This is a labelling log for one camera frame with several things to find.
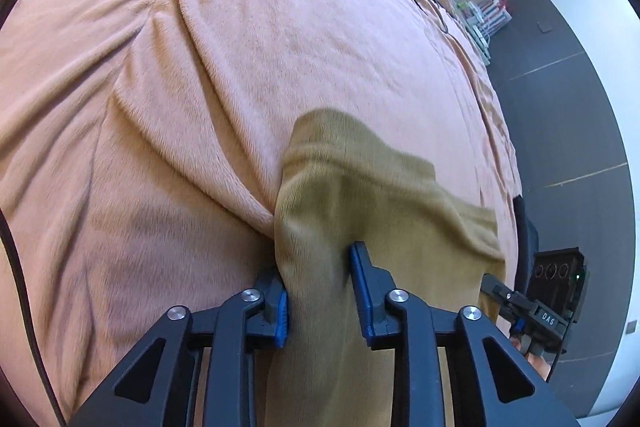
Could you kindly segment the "orange fleece blanket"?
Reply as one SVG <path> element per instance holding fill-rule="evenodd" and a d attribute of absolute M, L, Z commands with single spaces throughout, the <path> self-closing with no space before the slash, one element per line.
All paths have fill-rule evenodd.
<path fill-rule="evenodd" d="M 1 31 L 1 369 L 40 426 L 70 418 L 170 307 L 277 265 L 296 121 L 355 118 L 495 213 L 506 282 L 521 193 L 498 96 L 451 0 L 18 0 Z"/>

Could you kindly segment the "tan brown t-shirt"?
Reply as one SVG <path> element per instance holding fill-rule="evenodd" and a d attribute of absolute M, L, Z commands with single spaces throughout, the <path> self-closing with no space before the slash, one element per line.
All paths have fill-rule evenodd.
<path fill-rule="evenodd" d="M 290 300 L 290 335 L 269 367 L 268 426 L 386 426 L 394 358 L 364 341 L 348 250 L 429 305 L 497 307 L 480 292 L 504 277 L 495 213 L 463 202 L 433 166 L 387 146 L 332 109 L 300 117 L 284 154 L 276 207 L 276 261 Z"/>

